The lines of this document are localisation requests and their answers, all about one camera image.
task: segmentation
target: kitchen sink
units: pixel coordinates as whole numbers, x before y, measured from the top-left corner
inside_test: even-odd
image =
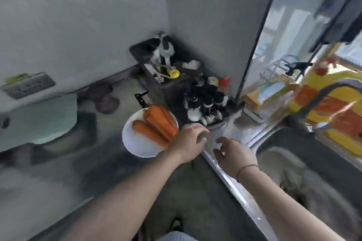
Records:
[[[362,240],[362,171],[314,137],[280,123],[251,149],[260,169],[346,240]]]

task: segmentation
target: hand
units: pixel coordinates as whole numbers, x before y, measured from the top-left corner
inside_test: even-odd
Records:
[[[197,136],[202,132],[209,133],[209,130],[199,123],[185,125],[166,151],[175,153],[181,164],[194,160],[206,144],[205,137],[197,142]]]
[[[215,158],[219,166],[232,178],[237,179],[242,168],[258,166],[256,156],[251,149],[244,147],[239,141],[220,137],[216,143],[222,143],[222,145],[220,149],[214,149]]]

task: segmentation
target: white plate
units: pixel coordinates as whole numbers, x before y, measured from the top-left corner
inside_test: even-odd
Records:
[[[165,148],[158,145],[156,142],[148,139],[143,134],[140,134],[132,129],[134,120],[143,120],[143,111],[148,108],[135,112],[126,122],[122,131],[122,140],[126,149],[133,155],[139,157],[155,157]],[[174,118],[177,127],[179,126],[176,117],[170,112]]]

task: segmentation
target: bowl of carrots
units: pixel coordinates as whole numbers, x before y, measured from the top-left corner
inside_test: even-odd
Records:
[[[123,127],[122,140],[126,149],[138,157],[155,157],[166,149],[179,125],[164,106],[150,105],[135,112]]]

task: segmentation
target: forearm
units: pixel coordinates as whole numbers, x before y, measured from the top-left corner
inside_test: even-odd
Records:
[[[241,183],[255,198],[281,241],[342,241],[317,217],[307,211],[257,167],[241,171]]]
[[[179,159],[167,151],[106,193],[70,230],[67,241],[131,240]]]

